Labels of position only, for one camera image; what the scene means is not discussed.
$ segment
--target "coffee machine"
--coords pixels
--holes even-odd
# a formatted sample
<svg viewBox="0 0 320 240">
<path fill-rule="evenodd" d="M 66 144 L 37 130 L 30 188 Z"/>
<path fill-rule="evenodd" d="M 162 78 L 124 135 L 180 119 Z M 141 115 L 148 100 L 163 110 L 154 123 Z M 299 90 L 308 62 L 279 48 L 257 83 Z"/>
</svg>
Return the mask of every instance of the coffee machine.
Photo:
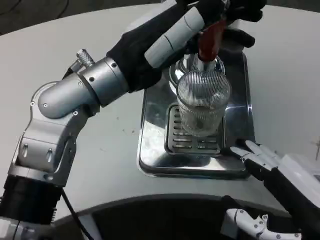
<svg viewBox="0 0 320 240">
<path fill-rule="evenodd" d="M 197 54 L 185 55 L 144 91 L 137 161 L 150 176 L 247 178 L 241 161 L 220 155 L 236 139 L 255 140 L 246 56 L 221 49 L 207 66 L 226 75 L 232 88 L 224 117 L 215 134 L 194 137 L 180 120 L 176 86 L 183 74 L 199 68 Z"/>
</svg>

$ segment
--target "screw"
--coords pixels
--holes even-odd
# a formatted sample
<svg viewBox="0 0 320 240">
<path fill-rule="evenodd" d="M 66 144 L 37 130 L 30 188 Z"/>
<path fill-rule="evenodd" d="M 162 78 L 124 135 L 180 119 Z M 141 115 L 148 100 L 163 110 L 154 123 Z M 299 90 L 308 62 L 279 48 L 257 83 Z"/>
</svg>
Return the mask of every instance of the screw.
<svg viewBox="0 0 320 240">
<path fill-rule="evenodd" d="M 50 175 L 48 175 L 48 174 L 45 174 L 45 175 L 43 176 L 43 178 L 44 178 L 45 180 L 47 180 L 47 181 L 52 181 L 52 180 L 54 179 L 53 176 L 50 176 Z"/>
</svg>

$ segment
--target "white table surface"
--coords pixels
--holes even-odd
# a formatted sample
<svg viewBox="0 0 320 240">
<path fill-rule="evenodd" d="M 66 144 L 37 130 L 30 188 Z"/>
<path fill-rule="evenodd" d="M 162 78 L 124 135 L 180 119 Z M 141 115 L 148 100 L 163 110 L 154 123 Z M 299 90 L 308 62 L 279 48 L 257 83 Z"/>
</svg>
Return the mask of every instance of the white table surface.
<svg viewBox="0 0 320 240">
<path fill-rule="evenodd" d="M 86 48 L 102 58 L 126 26 L 154 4 L 114 8 L 66 17 L 0 37 L 0 188 L 16 144 L 30 117 L 33 92 L 58 81 Z M 256 38 L 246 49 L 256 140 L 281 153 L 314 159 L 320 136 L 320 14 L 267 6 L 261 22 L 240 23 Z M 112 201 L 153 194 L 230 195 L 282 210 L 261 182 L 149 177 L 137 168 L 143 92 L 127 94 L 88 120 L 66 193 L 78 212 Z M 56 220 L 69 216 L 63 200 Z"/>
</svg>

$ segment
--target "robot finger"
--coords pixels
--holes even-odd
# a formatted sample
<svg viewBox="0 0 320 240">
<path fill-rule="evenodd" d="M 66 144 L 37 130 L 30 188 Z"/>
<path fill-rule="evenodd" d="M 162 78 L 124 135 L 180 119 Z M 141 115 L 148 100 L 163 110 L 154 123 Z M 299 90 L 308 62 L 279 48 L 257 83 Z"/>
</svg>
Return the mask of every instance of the robot finger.
<svg viewBox="0 0 320 240">
<path fill-rule="evenodd" d="M 271 150 L 266 150 L 266 147 L 261 148 L 261 146 L 258 146 L 256 143 L 249 140 L 246 140 L 245 144 L 255 155 L 259 156 L 259 158 L 263 160 L 264 164 L 267 164 L 271 168 L 278 166 L 279 162 L 270 155 Z"/>
</svg>

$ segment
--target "glass cup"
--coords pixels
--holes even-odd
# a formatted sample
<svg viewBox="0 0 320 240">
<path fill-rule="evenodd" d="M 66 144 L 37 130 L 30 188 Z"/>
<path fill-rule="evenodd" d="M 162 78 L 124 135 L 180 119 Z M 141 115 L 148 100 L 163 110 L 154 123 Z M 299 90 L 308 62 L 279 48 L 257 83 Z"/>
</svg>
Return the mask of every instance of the glass cup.
<svg viewBox="0 0 320 240">
<path fill-rule="evenodd" d="M 196 137 L 213 135 L 225 115 L 231 96 L 231 85 L 224 74 L 190 71 L 177 86 L 181 124 Z"/>
</svg>

